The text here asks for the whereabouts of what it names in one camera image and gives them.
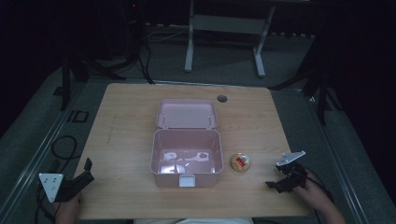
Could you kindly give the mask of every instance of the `box handle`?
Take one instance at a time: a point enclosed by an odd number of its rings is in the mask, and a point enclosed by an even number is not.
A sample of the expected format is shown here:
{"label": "box handle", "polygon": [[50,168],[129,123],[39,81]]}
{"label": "box handle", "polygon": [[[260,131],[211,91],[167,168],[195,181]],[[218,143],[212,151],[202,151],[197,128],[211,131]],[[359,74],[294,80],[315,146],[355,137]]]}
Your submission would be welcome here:
{"label": "box handle", "polygon": [[181,188],[193,188],[195,187],[195,175],[193,174],[181,174],[178,179],[178,186]]}

